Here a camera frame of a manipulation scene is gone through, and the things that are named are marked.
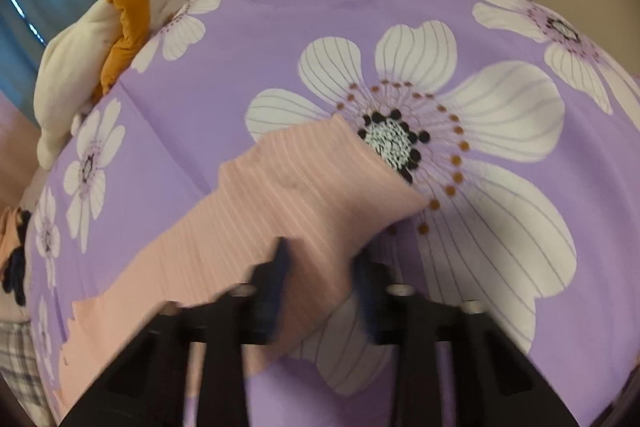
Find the plush toy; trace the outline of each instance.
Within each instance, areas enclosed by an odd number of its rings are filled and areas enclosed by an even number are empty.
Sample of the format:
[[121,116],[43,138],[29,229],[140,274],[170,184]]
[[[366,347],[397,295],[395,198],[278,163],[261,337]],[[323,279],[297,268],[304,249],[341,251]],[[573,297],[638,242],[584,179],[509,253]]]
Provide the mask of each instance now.
[[45,49],[33,96],[38,162],[53,166],[83,117],[164,24],[169,0],[97,0]]

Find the pink garment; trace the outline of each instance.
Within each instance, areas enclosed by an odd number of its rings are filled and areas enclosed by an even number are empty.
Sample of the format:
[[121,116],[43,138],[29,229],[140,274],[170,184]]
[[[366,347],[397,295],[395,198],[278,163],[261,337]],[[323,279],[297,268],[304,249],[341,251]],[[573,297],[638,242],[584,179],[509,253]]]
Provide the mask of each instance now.
[[427,204],[340,116],[264,136],[224,164],[218,190],[140,251],[105,293],[73,305],[56,393],[62,416],[162,303],[211,301],[270,258],[283,236],[293,263],[278,340],[244,351],[250,375],[264,369],[346,299],[353,255]]

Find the white flower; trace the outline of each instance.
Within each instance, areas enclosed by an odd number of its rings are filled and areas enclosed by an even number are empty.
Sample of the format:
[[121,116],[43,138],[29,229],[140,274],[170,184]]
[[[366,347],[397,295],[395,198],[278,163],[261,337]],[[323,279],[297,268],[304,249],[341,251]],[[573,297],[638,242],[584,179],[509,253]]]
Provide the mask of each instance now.
[[182,57],[189,45],[200,42],[207,31],[204,22],[194,15],[213,12],[220,6],[220,1],[189,0],[168,24],[149,39],[133,59],[131,67],[138,73],[146,71],[158,50],[161,38],[164,38],[162,56],[165,60],[177,60]]
[[[574,242],[538,188],[471,158],[471,152],[542,160],[558,143],[564,103],[544,71],[519,60],[488,66],[442,92],[457,56],[445,24],[396,25],[378,42],[378,77],[367,83],[354,42],[318,39],[303,51],[298,73],[325,108],[287,90],[267,89],[254,98],[245,122],[257,140],[272,130],[341,114],[430,200],[412,218],[430,298],[449,305],[484,301],[528,351],[536,299],[560,293],[574,276]],[[369,347],[363,351],[362,334],[352,331],[351,306],[348,301],[338,310],[317,343],[311,338],[305,343],[312,347],[301,348],[303,357],[313,353],[311,360],[332,387],[346,394],[366,385],[385,357]]]
[[111,163],[124,138],[124,126],[114,128],[121,105],[117,99],[111,100],[104,110],[101,122],[99,110],[94,110],[89,115],[76,142],[80,160],[72,162],[66,168],[65,192],[73,195],[66,212],[66,222],[71,238],[75,239],[80,234],[82,253],[86,252],[90,216],[94,220],[98,219],[104,204],[107,178],[102,169]]
[[50,187],[42,191],[33,219],[36,226],[36,247],[47,267],[47,286],[52,289],[56,285],[55,260],[60,255],[60,232],[55,224],[56,200]]
[[640,87],[620,64],[586,35],[579,33],[556,12],[527,0],[484,0],[473,16],[481,25],[519,33],[539,43],[548,43],[545,62],[574,89],[587,93],[607,114],[613,110],[602,78],[607,81],[620,107],[640,129]]
[[51,365],[51,354],[53,353],[53,349],[51,345],[51,336],[49,334],[47,303],[44,301],[44,297],[40,298],[38,312],[37,340],[40,344],[40,349],[36,350],[36,352],[38,354],[38,359],[43,363],[47,370],[49,380],[53,380],[53,367]]

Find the plaid blanket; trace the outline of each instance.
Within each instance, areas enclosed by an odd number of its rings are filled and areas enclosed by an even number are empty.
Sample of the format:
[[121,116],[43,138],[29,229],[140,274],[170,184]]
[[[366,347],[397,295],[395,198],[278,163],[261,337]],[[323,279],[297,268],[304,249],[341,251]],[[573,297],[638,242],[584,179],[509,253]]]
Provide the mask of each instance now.
[[29,323],[0,323],[0,373],[18,402],[38,427],[53,427]]

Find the bed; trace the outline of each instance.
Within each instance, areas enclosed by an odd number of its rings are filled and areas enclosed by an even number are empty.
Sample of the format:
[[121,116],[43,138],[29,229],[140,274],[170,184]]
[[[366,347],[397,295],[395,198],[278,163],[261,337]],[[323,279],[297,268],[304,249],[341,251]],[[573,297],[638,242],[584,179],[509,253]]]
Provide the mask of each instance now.
[[[185,37],[194,28],[206,31]],[[83,358],[96,347],[83,325],[114,306],[100,298],[220,188],[218,167],[269,131],[340,113],[429,195],[426,210],[376,237],[379,256],[433,299],[488,299],[580,425],[590,425],[640,348],[639,266],[629,255],[638,241],[629,147],[638,140],[640,115],[629,102],[637,94],[610,55],[523,0],[190,0],[98,104],[38,200],[29,307],[54,413],[63,416],[113,355],[111,346]],[[398,134],[415,145],[401,160],[387,146]],[[576,161],[585,156],[597,166]],[[446,180],[435,186],[425,172]],[[575,205],[576,194],[585,204]],[[469,205],[480,210],[463,219]],[[517,226],[505,217],[514,208],[524,212]],[[46,253],[52,236],[59,256]],[[486,264],[469,267],[460,251],[486,245],[514,261],[483,253]],[[367,346],[347,299],[248,380],[254,425],[384,425],[391,359]]]

